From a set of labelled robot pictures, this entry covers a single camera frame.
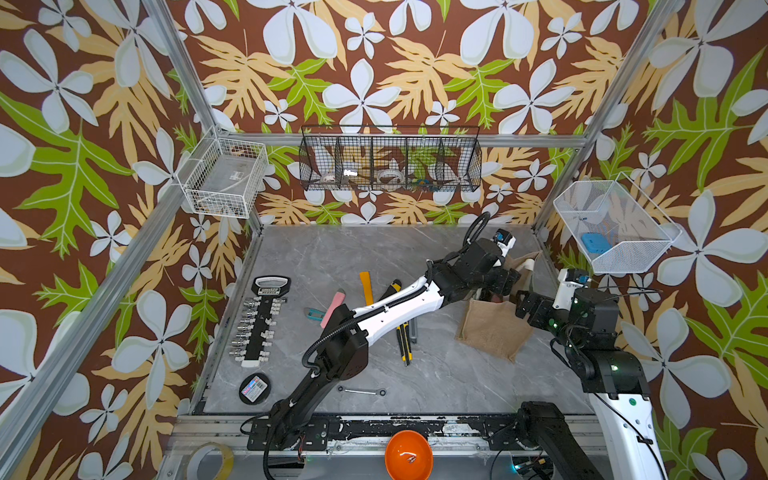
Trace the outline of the green burlap Christmas tote bag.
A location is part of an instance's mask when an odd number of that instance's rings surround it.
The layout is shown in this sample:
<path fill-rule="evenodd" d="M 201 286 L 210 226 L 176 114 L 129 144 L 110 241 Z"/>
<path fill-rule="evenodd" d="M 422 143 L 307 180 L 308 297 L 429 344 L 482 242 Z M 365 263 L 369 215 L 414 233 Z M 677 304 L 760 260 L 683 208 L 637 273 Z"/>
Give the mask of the green burlap Christmas tote bag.
<path fill-rule="evenodd" d="M 521 278 L 512 287 L 507 300 L 491 302 L 470 299 L 455 339 L 491 356 L 514 363 L 515 357 L 533 333 L 528 323 L 516 316 L 515 295 L 529 290 L 535 262 L 542 251 L 507 259 L 504 268 L 515 270 Z"/>

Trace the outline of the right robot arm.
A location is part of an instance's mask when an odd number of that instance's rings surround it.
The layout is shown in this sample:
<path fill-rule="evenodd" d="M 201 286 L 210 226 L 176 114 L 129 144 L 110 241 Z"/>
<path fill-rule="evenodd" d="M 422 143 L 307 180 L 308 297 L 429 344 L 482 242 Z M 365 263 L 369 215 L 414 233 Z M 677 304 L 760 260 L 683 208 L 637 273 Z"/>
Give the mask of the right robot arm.
<path fill-rule="evenodd" d="M 618 298 L 577 288 L 570 305 L 520 290 L 516 315 L 552 334 L 551 351 L 579 378 L 601 427 L 615 479 L 668 477 L 653 427 L 650 388 L 639 359 L 616 346 Z"/>

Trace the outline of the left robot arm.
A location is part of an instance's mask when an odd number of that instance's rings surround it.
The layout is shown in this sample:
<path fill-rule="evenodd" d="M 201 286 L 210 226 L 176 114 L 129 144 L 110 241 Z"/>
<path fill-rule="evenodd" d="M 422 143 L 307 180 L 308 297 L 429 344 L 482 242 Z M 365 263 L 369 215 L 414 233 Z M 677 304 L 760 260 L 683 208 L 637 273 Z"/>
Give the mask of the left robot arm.
<path fill-rule="evenodd" d="M 477 290 L 507 295 L 519 277 L 504 268 L 514 243 L 506 230 L 490 239 L 465 240 L 459 251 L 429 261 L 424 274 L 400 291 L 370 306 L 337 307 L 320 338 L 302 356 L 307 374 L 271 408 L 265 446 L 272 450 L 294 446 L 322 400 L 339 382 L 367 367 L 369 347 L 389 331 L 465 300 Z"/>

